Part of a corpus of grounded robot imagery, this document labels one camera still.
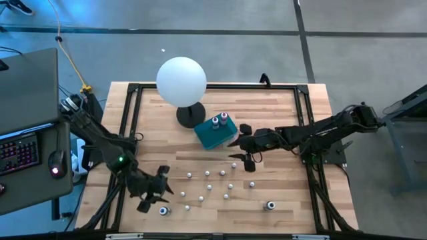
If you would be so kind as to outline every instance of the small bottle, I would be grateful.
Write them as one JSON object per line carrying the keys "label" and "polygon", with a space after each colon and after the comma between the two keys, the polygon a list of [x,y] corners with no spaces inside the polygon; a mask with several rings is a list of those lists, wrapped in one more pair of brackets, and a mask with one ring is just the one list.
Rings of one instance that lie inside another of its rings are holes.
{"label": "small bottle", "polygon": [[212,129],[218,129],[220,127],[220,120],[217,117],[212,118]]}
{"label": "small bottle", "polygon": [[169,214],[171,214],[172,210],[170,208],[167,207],[160,207],[159,213],[162,216],[168,216]]}
{"label": "small bottle", "polygon": [[270,211],[273,210],[276,207],[276,204],[272,201],[268,201],[266,204],[264,204],[264,210]]}
{"label": "small bottle", "polygon": [[226,112],[221,113],[221,125],[227,124],[228,114]]}

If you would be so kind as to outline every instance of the wooden table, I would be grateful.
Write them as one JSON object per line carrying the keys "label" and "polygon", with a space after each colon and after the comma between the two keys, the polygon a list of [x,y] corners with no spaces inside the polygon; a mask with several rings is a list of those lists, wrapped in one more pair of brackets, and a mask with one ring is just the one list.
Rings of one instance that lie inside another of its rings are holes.
{"label": "wooden table", "polygon": [[[126,82],[113,82],[109,90],[102,124],[112,133],[118,133],[125,103]],[[331,115],[326,86],[309,84],[310,100],[315,121]],[[288,90],[208,89],[201,100],[206,108],[206,118],[226,111],[238,126],[247,123],[258,128],[297,125],[294,94]],[[299,157],[288,151],[275,150],[263,153],[264,160],[257,164],[255,173],[244,171],[242,162],[228,157],[241,153],[238,147],[222,145],[205,151],[192,129],[179,125],[176,108],[166,103],[156,89],[144,89],[139,110],[137,131],[145,138],[138,143],[139,168],[155,174],[159,165],[170,165],[169,184],[175,195],[164,197],[171,203],[156,203],[147,214],[136,210],[139,199],[129,198],[126,192],[120,231],[138,232],[222,232],[222,233],[314,233],[314,220],[307,174]],[[127,122],[127,133],[131,117]],[[231,164],[236,162],[237,169]],[[224,177],[219,175],[226,171]],[[347,179],[335,165],[325,165],[328,191],[332,203],[348,221],[357,228],[356,216]],[[109,171],[100,164],[90,171],[76,227],[87,223],[105,199]],[[249,188],[249,182],[255,182]],[[199,196],[205,200],[199,202]],[[262,205],[274,201],[273,211],[264,211]],[[172,214],[162,217],[159,208],[168,206]],[[326,226],[323,204],[319,204],[322,223]],[[113,221],[113,202],[109,224]]]}

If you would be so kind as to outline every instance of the rgb keyboard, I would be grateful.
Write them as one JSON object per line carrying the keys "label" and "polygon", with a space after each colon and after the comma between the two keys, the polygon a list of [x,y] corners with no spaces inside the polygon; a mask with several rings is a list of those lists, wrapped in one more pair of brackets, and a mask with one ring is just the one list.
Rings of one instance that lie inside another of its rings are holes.
{"label": "rgb keyboard", "polygon": [[28,133],[0,141],[0,175],[40,163],[37,136]]}

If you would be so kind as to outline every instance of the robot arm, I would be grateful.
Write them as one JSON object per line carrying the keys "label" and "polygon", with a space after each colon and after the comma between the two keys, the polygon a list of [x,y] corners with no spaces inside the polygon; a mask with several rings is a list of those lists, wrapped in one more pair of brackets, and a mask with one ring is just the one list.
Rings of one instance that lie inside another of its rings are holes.
{"label": "robot arm", "polygon": [[165,191],[173,194],[167,184],[169,166],[160,166],[155,176],[138,169],[135,158],[137,139],[110,133],[81,107],[82,103],[78,95],[62,100],[60,112],[63,120],[70,122],[72,132],[86,141],[86,150],[101,152],[103,162],[119,183],[126,185],[130,196],[141,199],[137,210],[147,213],[152,203],[168,202],[162,196]]}
{"label": "robot arm", "polygon": [[[229,147],[240,146],[246,154],[235,154],[230,157],[241,159],[246,171],[255,171],[252,155],[274,149],[285,149],[295,155],[303,152],[322,154],[331,145],[348,135],[359,132],[375,132],[381,124],[372,107],[350,105],[337,115],[317,121],[312,125],[276,127],[275,129],[257,129],[252,134],[249,125],[240,125],[242,134]],[[300,147],[300,153],[293,149]]]}

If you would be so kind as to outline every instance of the teal box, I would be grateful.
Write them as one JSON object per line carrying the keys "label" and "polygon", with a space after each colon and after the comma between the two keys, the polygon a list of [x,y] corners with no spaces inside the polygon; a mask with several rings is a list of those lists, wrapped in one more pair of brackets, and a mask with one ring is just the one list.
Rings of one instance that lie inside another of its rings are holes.
{"label": "teal box", "polygon": [[[221,119],[221,113],[216,115],[216,117]],[[227,118],[227,124],[221,125],[220,123],[218,129],[212,128],[212,118],[204,123],[200,123],[194,128],[195,134],[199,137],[203,148],[206,150],[213,149],[227,140],[230,140],[238,132],[230,116]]]}

